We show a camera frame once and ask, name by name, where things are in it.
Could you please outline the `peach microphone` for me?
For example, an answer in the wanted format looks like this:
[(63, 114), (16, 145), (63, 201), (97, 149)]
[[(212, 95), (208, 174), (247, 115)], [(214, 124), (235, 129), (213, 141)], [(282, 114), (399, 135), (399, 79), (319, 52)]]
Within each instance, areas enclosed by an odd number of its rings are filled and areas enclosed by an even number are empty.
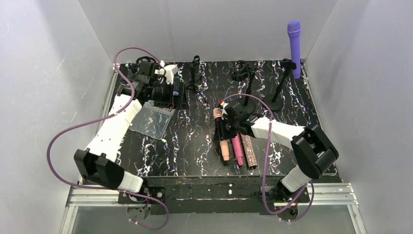
[(220, 144), (220, 149), (221, 149), (221, 155), (223, 157), (224, 162), (229, 161), (229, 148), (228, 148), (228, 142), (227, 140), (221, 140), (218, 134), (218, 120), (222, 119), (222, 112), (220, 111), (219, 108), (214, 108), (213, 109), (213, 117), (215, 119), (215, 136), (214, 139), (219, 141)]

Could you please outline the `purple microphone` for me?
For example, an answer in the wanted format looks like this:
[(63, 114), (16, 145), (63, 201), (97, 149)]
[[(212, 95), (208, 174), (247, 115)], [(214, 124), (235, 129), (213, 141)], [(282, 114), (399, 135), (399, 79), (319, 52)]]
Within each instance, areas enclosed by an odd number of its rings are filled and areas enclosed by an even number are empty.
[(300, 59), (300, 33), (301, 25), (299, 20), (292, 20), (287, 25), (287, 34), (290, 41), (291, 60), (296, 64), (294, 69), (294, 79), (299, 79), (301, 74), (301, 59)]

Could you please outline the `black round-base shock-mount stand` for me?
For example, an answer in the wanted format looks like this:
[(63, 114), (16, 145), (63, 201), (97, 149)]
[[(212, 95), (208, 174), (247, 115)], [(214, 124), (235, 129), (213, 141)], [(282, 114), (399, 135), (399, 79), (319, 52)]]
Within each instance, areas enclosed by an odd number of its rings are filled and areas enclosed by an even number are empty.
[[(235, 62), (235, 68), (230, 71), (231, 79), (233, 81), (246, 81), (247, 80), (247, 88), (244, 94), (250, 95), (252, 92), (252, 83), (255, 78), (256, 69), (251, 68), (246, 61), (244, 60), (237, 60)], [(250, 96), (242, 96), (237, 99), (237, 101), (241, 104), (244, 110), (248, 114), (252, 114), (256, 110), (257, 104), (250, 99)]]

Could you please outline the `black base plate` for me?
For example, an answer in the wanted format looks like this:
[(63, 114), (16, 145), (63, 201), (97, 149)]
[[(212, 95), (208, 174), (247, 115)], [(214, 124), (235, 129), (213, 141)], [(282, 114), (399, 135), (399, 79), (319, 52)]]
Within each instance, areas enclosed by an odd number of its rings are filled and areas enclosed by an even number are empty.
[(262, 178), (246, 176), (148, 176), (139, 191), (167, 206), (170, 214), (259, 213)]

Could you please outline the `rhinestone glitter microphone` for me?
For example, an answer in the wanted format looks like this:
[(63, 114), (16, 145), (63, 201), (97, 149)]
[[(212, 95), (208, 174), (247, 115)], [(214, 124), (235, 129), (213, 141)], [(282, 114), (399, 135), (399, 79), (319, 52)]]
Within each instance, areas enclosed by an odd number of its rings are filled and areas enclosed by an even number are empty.
[(244, 148), (245, 159), (247, 161), (248, 169), (254, 170), (257, 168), (258, 163), (254, 153), (254, 147), (252, 145), (251, 137), (247, 135), (241, 135), (242, 145)]

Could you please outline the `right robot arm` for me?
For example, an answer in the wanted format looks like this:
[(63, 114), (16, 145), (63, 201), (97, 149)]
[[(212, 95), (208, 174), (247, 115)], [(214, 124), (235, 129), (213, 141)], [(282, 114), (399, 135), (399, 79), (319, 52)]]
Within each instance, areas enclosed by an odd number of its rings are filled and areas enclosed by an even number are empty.
[(215, 136), (218, 141), (237, 134), (269, 139), (293, 150), (297, 165), (277, 183), (275, 196), (288, 200), (304, 184), (319, 179), (339, 157), (322, 128), (289, 125), (258, 113), (248, 113), (237, 101), (221, 102), (213, 109)]

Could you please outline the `aluminium frame rail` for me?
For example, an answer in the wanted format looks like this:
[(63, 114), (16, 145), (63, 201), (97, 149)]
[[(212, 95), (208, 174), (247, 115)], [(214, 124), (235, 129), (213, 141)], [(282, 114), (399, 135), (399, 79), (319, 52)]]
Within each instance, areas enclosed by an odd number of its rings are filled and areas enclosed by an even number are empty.
[[(86, 188), (116, 190), (136, 198), (144, 208), (160, 206), (170, 216), (161, 187), (151, 186), (145, 178), (125, 171), (117, 164), (116, 157), (124, 135), (134, 118), (143, 112), (145, 102), (152, 101), (155, 107), (168, 110), (187, 108), (185, 83), (180, 82), (179, 90), (174, 91), (175, 73), (175, 65), (144, 62), (131, 77), (124, 77), (113, 102), (119, 109), (112, 109), (102, 119), (102, 127), (88, 146), (75, 152), (76, 166), (88, 182)], [(249, 112), (239, 102), (228, 104), (225, 100), (214, 110), (214, 117), (214, 140), (221, 142), (224, 159), (228, 156), (226, 141), (238, 136), (264, 138), (294, 150), (297, 166), (276, 185), (269, 186), (266, 174), (262, 175), (256, 196), (269, 215), (281, 217), (295, 209), (302, 202), (301, 195), (307, 186), (313, 186), (313, 181), (338, 158), (337, 150), (318, 125), (285, 125)]]

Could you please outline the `tall black tripod stand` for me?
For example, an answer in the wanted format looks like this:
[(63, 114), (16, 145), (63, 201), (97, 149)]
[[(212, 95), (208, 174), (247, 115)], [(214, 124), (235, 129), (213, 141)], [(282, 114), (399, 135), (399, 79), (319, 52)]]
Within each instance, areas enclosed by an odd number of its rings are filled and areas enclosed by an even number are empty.
[(189, 63), (188, 68), (189, 68), (189, 74), (190, 74), (190, 82), (189, 85), (186, 86), (187, 90), (194, 91), (196, 94), (200, 95), (201, 99), (203, 100), (204, 103), (208, 104), (208, 101), (205, 97), (204, 94), (201, 93), (201, 91), (198, 88), (197, 85), (197, 80), (195, 79), (195, 67), (200, 65), (200, 56), (195, 55), (193, 57), (192, 62)]

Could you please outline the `pink microphone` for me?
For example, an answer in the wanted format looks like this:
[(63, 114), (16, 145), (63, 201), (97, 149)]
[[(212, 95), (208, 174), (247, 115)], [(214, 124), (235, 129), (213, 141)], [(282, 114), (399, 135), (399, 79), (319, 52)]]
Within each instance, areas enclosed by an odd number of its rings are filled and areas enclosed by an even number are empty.
[(231, 139), (231, 144), (232, 144), (232, 148), (233, 148), (233, 151), (234, 151), (234, 155), (235, 155), (237, 164), (239, 166), (243, 166), (244, 165), (243, 151), (242, 151), (242, 148), (241, 148), (240, 138), (239, 138), (238, 134), (236, 134), (236, 136)]

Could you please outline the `black round-base clip stand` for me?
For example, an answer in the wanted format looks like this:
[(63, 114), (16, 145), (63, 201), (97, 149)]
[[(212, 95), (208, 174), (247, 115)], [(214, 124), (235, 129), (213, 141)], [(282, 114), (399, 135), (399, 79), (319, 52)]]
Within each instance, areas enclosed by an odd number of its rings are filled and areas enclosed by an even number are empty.
[(297, 68), (297, 65), (290, 59), (283, 59), (280, 62), (280, 66), (281, 68), (284, 68), (283, 74), (282, 74), (282, 78), (281, 81), (279, 82), (275, 93), (274, 94), (268, 94), (263, 98), (263, 102), (269, 107), (269, 109), (272, 112), (278, 112), (280, 111), (283, 106), (283, 100), (281, 98), (281, 91), (282, 91), (282, 87), (283, 84), (285, 82), (285, 80), (290, 76), (290, 74), (292, 73), (292, 70)]

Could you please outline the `clear plastic screw box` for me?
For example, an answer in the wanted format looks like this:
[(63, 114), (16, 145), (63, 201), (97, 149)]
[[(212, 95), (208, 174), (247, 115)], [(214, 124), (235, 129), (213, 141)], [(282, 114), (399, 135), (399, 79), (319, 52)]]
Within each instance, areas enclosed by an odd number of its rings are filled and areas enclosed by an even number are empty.
[(174, 109), (155, 107), (153, 100), (147, 101), (132, 120), (129, 130), (162, 139), (174, 113)]

